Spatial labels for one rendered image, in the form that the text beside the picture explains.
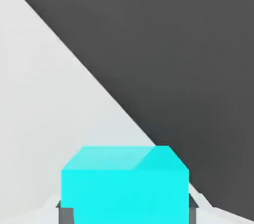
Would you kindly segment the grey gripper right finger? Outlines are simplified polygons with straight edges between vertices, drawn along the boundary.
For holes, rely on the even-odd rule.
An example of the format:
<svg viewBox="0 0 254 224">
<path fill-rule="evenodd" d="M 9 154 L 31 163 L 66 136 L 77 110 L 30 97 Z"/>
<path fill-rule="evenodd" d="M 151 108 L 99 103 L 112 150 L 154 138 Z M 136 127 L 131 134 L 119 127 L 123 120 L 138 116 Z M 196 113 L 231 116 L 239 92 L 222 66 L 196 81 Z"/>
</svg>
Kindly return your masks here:
<svg viewBox="0 0 254 224">
<path fill-rule="evenodd" d="M 189 199 L 189 224 L 254 224 L 254 221 L 213 207 L 191 183 L 189 183 Z"/>
</svg>

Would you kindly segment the small cyan cube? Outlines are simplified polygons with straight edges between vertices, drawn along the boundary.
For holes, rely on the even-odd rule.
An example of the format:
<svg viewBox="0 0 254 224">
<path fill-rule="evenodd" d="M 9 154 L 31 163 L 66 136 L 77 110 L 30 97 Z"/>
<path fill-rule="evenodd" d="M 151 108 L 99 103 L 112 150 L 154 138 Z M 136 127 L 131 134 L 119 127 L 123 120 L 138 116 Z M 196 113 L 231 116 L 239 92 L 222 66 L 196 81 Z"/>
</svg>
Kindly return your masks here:
<svg viewBox="0 0 254 224">
<path fill-rule="evenodd" d="M 85 146 L 61 171 L 75 224 L 189 224 L 189 170 L 168 146 Z"/>
</svg>

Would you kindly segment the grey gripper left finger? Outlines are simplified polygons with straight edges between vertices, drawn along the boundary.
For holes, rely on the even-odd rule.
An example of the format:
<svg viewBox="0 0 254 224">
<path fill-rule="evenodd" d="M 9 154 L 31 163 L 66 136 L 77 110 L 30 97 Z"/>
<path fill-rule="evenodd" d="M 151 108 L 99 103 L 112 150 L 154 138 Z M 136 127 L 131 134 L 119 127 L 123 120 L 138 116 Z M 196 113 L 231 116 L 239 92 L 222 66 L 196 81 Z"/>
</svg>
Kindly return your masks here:
<svg viewBox="0 0 254 224">
<path fill-rule="evenodd" d="M 28 215 L 25 224 L 74 224 L 73 208 L 62 207 L 60 196 L 53 195 Z"/>
</svg>

